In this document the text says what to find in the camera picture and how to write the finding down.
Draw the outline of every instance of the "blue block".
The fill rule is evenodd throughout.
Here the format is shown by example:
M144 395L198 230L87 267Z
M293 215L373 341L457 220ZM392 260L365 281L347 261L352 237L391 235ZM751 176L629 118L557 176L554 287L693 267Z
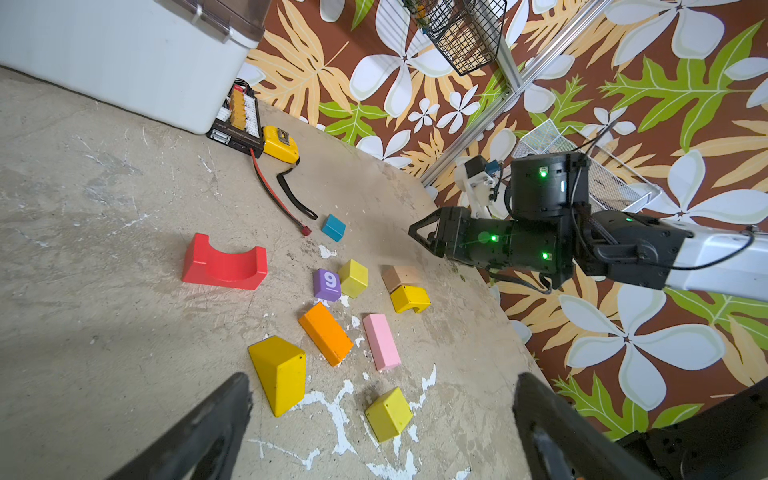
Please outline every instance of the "blue block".
M328 216L326 224L323 226L323 233L337 242L344 237L344 230L346 230L344 222L333 215Z

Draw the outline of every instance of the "number 9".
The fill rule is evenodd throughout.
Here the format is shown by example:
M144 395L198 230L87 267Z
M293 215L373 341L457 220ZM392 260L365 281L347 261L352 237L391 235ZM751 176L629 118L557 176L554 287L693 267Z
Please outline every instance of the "number 9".
M336 288L336 275L334 275L331 272L326 272L325 278L326 278L326 286L328 288Z

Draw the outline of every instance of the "black strap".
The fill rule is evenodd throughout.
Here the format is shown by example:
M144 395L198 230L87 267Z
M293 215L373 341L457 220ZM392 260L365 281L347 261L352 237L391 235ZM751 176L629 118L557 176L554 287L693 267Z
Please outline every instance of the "black strap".
M549 283L549 280L545 279L544 275L542 275L541 273L538 274L538 281L541 282L541 285L544 285L546 290L540 290L539 288L534 286L532 283L519 279L516 276L504 275L501 273L491 273L491 272L488 272L488 276L496 280L501 280L502 282L517 283L518 285L526 286L530 289L536 290L539 293L543 293L544 295L549 295L550 293L552 293L552 284Z
M299 162L301 161L300 158L296 159L296 165L293 165L288 170L285 170L284 172L277 174L277 183L280 184L280 187L283 188L283 191L288 196L288 200L290 200L290 203L293 204L294 207L301 210L301 212L305 215L307 215L312 220L317 220L317 214L313 211L311 211L309 208L306 207L306 205L299 202L299 199L296 198L293 195L293 192L290 191L290 187L288 186L288 182L285 179L285 176L293 171L294 168L299 166Z

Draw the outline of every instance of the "black wire basket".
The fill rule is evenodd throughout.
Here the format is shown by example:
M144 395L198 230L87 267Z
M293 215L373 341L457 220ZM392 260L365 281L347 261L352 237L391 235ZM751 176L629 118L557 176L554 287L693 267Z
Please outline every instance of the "black wire basket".
M496 61L507 0L402 0L459 75Z

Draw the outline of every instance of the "yellow cube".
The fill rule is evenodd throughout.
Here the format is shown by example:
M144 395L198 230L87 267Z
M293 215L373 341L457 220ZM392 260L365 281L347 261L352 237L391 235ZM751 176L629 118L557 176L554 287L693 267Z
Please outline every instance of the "yellow cube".
M400 435L413 418L413 413L400 387L395 387L368 407L366 417L381 443Z
M278 336L271 336L249 346L248 353L276 417L304 400L304 350Z
M339 270L341 293L350 298L357 296L368 288L368 269L355 260L345 263Z
M416 313L421 313L432 305L427 291L420 286L402 285L390 293L389 298L392 299L392 305L397 313L403 313L411 308Z

